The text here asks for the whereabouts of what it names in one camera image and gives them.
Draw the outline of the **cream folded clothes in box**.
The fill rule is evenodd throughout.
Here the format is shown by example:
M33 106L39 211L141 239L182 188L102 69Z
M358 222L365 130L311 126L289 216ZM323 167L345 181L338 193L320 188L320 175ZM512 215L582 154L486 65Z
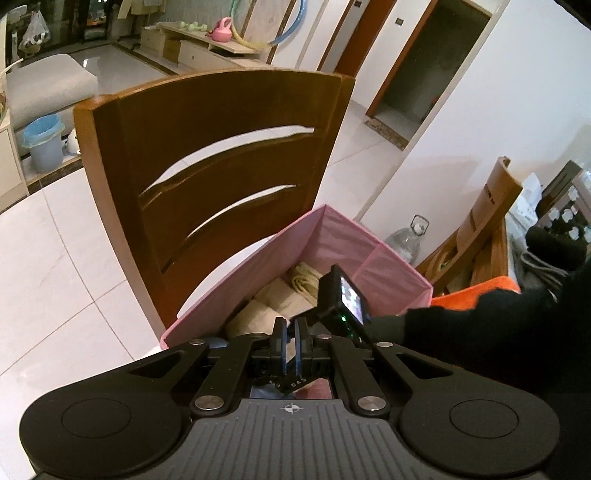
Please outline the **cream folded clothes in box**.
M272 334L276 317L290 321L318 304L317 277L295 275L290 283L276 278L259 290L225 326L228 339L250 333Z

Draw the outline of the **pink fabric storage box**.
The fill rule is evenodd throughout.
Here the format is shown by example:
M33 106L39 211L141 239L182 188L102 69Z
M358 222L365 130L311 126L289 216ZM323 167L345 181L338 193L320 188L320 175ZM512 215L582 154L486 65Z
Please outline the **pink fabric storage box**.
M189 297L183 314L162 335L161 347L217 334L243 301L301 262L322 274L339 265L366 296L374 316L428 307L432 300L433 287L415 268L364 227L325 205L285 227L216 282L206 280L208 288Z

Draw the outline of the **water jug on floor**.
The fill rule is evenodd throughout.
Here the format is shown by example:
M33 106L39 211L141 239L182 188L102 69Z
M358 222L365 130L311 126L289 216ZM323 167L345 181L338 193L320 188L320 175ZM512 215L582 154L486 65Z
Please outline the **water jug on floor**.
M415 215L406 228L401 228L389 235L385 243L397 252L409 264L413 264L420 251L421 241L430 226L429 220L422 215Z

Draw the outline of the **orange flower-pattern mat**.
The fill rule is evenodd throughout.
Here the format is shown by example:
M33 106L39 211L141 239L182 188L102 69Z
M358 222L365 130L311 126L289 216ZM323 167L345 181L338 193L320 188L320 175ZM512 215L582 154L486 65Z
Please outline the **orange flower-pattern mat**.
M521 292L520 286L513 279L508 276L498 276L463 290L433 298L431 306L455 311L470 310L477 305L482 295L498 289Z

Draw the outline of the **dark grey garment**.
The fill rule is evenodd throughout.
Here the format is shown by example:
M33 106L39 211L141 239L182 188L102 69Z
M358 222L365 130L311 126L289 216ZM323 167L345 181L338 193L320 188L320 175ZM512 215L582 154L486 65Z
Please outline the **dark grey garment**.
M570 278L567 271L545 262L529 250L523 252L520 259L525 269L536 275L549 290L561 290Z

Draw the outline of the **wooden chair near box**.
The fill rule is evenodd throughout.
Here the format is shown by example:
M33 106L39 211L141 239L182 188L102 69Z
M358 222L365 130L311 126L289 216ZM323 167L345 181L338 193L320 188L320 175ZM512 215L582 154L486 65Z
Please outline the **wooden chair near box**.
M221 70L75 106L95 204L156 334L218 265L311 210L354 86L332 73Z

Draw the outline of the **white paper bag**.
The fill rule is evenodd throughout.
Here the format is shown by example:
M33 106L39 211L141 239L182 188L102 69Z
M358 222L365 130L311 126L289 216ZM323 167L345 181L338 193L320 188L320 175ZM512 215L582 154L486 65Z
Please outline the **white paper bag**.
M529 230L538 222L536 207L542 199L542 185L535 173L522 183L522 191L509 210L510 216L523 229Z

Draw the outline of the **black garment on pile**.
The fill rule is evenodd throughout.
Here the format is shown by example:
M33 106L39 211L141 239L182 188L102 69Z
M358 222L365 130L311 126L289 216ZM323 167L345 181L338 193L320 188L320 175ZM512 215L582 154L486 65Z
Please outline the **black garment on pile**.
M569 236L556 236L533 226L526 233L527 249L540 260L572 273L586 262L586 247Z

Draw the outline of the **white helmet on floor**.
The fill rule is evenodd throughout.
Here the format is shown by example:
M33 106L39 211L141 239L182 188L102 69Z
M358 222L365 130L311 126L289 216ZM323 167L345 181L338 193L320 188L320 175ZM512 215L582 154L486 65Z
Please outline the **white helmet on floor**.
M65 143L66 152L69 155L79 155L80 154L80 146L77 138L76 129L72 129L68 134L66 143Z

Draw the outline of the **water dispenser cabinet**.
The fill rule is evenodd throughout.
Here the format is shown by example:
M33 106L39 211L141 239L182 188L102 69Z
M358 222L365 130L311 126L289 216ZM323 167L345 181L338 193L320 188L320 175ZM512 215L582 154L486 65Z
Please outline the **water dispenser cabinet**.
M537 226L590 246L590 172L569 160L545 187L536 207Z

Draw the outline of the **beige side cabinet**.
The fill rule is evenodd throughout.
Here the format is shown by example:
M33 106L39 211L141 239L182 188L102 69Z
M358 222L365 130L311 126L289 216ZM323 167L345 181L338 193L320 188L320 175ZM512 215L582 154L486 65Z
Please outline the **beige side cabinet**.
M29 195L7 109L0 131L0 211L4 212Z

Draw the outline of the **hula hoop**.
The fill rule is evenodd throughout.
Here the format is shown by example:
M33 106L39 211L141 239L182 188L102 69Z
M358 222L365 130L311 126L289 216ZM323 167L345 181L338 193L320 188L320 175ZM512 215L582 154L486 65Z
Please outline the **hula hoop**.
M233 1L233 39L253 51L269 50L297 33L307 10L308 1Z

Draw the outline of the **beige tv cabinet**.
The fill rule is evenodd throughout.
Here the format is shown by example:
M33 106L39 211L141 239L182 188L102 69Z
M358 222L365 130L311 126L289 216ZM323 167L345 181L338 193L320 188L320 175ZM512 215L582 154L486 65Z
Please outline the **beige tv cabinet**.
M159 62L175 64L185 71L208 72L225 69L266 68L273 66L259 59L259 53L235 40L214 41L206 32L190 30L179 22L159 22L144 27L140 52Z

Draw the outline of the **blue trash bin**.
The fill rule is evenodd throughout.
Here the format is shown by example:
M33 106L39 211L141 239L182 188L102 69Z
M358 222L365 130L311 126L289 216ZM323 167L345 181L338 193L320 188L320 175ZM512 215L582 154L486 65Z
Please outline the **blue trash bin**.
M63 161L61 135L65 129L58 114L42 116L23 131L22 146L28 149L38 174L50 173Z

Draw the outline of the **pink kettlebell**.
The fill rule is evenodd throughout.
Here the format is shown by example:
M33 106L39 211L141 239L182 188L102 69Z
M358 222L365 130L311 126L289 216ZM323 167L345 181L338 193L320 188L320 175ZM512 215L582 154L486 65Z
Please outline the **pink kettlebell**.
M232 19L230 17L223 17L217 21L211 31L208 31L206 35L218 43L227 43L232 37Z

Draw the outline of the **grey sofa cushion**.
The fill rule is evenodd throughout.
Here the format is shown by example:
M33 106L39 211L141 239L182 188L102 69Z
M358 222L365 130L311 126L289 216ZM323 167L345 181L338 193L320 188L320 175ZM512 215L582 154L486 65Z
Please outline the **grey sofa cushion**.
M73 107L98 93L98 80L67 54L57 54L7 75L11 124L23 131L40 117L57 114L65 129L74 128Z

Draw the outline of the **wooden chair by wall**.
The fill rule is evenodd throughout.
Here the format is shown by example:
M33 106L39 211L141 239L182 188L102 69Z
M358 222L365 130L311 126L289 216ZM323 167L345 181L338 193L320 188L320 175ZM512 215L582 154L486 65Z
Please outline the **wooden chair by wall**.
M522 185L509 172L510 164L506 156L497 159L465 220L417 267L434 296L442 294L477 256L520 195Z

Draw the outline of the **brown door frame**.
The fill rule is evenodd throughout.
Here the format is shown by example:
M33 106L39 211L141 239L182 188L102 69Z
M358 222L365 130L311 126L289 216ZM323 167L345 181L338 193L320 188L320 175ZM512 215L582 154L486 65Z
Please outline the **brown door frame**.
M356 77L397 0L346 2L318 71Z
M430 2L370 104L367 126L405 149L491 17L474 1Z

